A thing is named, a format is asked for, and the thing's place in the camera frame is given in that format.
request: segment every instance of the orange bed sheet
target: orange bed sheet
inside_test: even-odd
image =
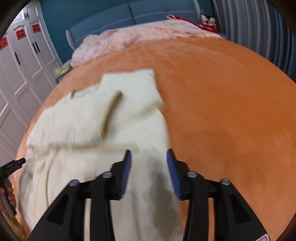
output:
[[[296,85],[268,60],[227,40],[149,41],[74,68],[33,118],[17,158],[25,157],[26,139],[45,108],[104,73],[141,68],[155,70],[178,159],[207,179],[230,179],[276,240],[296,211],[290,185],[296,183]],[[20,174],[12,176],[16,193]],[[183,220],[186,207],[181,204]]]

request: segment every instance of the black handle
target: black handle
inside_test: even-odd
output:
[[[18,59],[17,52],[15,52],[15,57],[17,58],[17,62],[18,62],[19,65],[20,65],[20,61],[19,61],[19,59]]]
[[[38,52],[37,52],[37,50],[36,50],[36,48],[35,48],[35,45],[34,45],[34,43],[32,43],[32,45],[33,45],[33,47],[34,47],[34,49],[35,49],[35,52],[38,54]]]
[[[39,47],[38,47],[37,42],[35,42],[35,44],[36,44],[36,47],[37,47],[37,49],[38,49],[38,52],[40,53],[40,49],[39,49]]]
[[[8,199],[8,196],[10,195],[10,192],[8,190],[9,187],[9,180],[8,178],[4,180],[0,180],[0,187],[2,187],[5,190],[4,194],[1,194],[1,200],[4,204],[4,207],[6,211],[8,212],[10,218],[14,218],[14,216],[17,214],[14,206],[11,204],[11,202]]]

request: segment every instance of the metal bolt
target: metal bolt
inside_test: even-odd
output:
[[[197,173],[193,172],[193,171],[190,171],[190,172],[187,173],[187,176],[188,177],[197,177]]]
[[[112,172],[104,172],[102,175],[103,178],[110,178],[112,176],[113,176]]]
[[[222,183],[223,185],[227,186],[227,185],[230,184],[230,181],[229,181],[228,179],[224,178],[224,179],[221,180],[221,183]]]
[[[79,183],[80,183],[80,182],[79,182],[78,180],[73,179],[73,180],[69,183],[69,186],[74,187],[74,186],[77,186]]]

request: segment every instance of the blue wall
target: blue wall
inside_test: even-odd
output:
[[[72,56],[65,31],[105,9],[132,2],[133,0],[40,0],[49,35],[63,63]],[[198,0],[205,15],[212,15],[211,0]]]

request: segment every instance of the white sticker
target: white sticker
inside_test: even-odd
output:
[[[267,234],[264,234],[261,238],[258,238],[256,241],[270,241],[270,239]]]

